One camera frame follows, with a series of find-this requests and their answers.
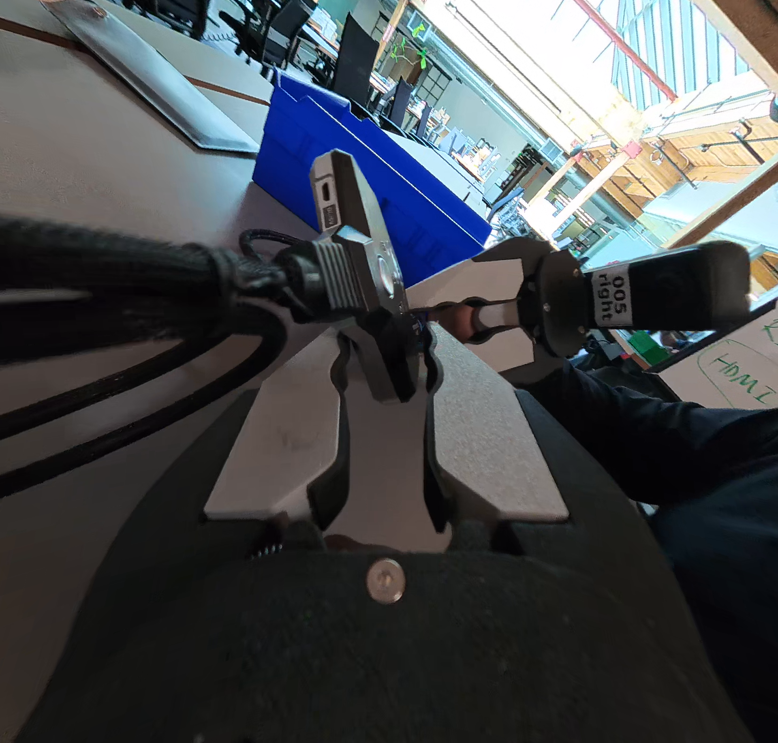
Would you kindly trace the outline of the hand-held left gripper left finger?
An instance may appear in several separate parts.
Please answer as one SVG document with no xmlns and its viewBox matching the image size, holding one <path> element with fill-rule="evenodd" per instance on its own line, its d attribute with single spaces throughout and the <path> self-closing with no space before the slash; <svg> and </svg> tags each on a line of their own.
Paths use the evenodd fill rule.
<svg viewBox="0 0 778 743">
<path fill-rule="evenodd" d="M 349 491 L 350 352 L 327 330 L 263 381 L 206 502 L 210 520 L 332 524 Z"/>
</svg>

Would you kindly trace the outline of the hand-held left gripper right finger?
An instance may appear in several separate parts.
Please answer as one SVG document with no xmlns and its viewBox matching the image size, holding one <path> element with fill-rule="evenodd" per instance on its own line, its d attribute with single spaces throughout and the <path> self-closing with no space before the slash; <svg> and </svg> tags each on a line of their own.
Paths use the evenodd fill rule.
<svg viewBox="0 0 778 743">
<path fill-rule="evenodd" d="M 425 367 L 423 495 L 436 532 L 568 521 L 516 390 L 437 322 L 425 329 Z"/>
</svg>

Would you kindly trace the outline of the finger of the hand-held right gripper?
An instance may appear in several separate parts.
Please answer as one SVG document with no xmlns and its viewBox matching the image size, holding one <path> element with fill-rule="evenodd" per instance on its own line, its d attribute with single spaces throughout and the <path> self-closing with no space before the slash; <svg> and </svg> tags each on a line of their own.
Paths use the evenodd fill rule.
<svg viewBox="0 0 778 743">
<path fill-rule="evenodd" d="M 498 373 L 534 362 L 534 342 L 520 326 L 517 302 L 475 307 L 472 326 L 467 348 Z"/>
<path fill-rule="evenodd" d="M 469 302 L 486 306 L 517 298 L 524 280 L 520 259 L 457 263 L 405 290 L 408 310 L 423 314 Z"/>
</svg>

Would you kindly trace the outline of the blue plastic bin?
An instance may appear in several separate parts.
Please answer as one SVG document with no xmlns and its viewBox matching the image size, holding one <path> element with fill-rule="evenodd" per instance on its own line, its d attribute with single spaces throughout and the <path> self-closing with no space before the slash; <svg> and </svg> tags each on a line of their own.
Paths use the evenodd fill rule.
<svg viewBox="0 0 778 743">
<path fill-rule="evenodd" d="M 317 229 L 309 174 L 332 150 L 351 154 L 376 195 L 407 286 L 484 249 L 491 226 L 349 101 L 275 69 L 253 181 Z"/>
</svg>

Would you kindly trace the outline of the person's right forearm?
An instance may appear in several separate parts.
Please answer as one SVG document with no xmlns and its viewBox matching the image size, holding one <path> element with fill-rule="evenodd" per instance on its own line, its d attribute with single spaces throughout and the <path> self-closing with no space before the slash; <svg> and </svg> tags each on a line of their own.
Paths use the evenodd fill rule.
<svg viewBox="0 0 778 743">
<path fill-rule="evenodd" d="M 526 389 L 633 500 L 705 498 L 776 515 L 776 409 L 708 408 L 612 387 L 568 363 Z"/>
</svg>

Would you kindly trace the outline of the person's right hand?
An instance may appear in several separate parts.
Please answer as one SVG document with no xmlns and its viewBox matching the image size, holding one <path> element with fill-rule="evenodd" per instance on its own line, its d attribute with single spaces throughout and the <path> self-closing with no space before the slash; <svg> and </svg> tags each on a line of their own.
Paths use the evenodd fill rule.
<svg viewBox="0 0 778 743">
<path fill-rule="evenodd" d="M 460 304 L 448 306 L 436 314 L 437 323 L 463 344 L 479 342 L 486 327 L 480 321 L 482 306 Z"/>
</svg>

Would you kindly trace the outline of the small green bin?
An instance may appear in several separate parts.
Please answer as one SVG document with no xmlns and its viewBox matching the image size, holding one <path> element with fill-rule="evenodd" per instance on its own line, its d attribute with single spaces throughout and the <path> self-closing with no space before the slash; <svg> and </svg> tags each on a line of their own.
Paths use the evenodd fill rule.
<svg viewBox="0 0 778 743">
<path fill-rule="evenodd" d="M 646 330 L 631 331 L 628 343 L 637 356 L 647 363 L 648 367 L 659 365 L 671 356 L 671 353 Z"/>
</svg>

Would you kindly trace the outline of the white handwritten sign board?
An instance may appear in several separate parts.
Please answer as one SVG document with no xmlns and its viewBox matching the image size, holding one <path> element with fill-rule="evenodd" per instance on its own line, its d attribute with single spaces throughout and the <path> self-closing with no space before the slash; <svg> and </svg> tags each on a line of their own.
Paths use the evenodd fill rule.
<svg viewBox="0 0 778 743">
<path fill-rule="evenodd" d="M 754 310 L 739 328 L 716 333 L 657 368 L 680 400 L 744 410 L 777 407 L 776 300 Z"/>
</svg>

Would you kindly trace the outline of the silver foil pouch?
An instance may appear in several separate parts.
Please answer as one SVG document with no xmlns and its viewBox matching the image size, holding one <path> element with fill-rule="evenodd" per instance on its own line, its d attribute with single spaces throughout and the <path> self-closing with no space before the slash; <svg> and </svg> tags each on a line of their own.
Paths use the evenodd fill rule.
<svg viewBox="0 0 778 743">
<path fill-rule="evenodd" d="M 209 152 L 258 154 L 255 140 L 110 11 L 93 0 L 44 7 L 190 144 Z"/>
</svg>

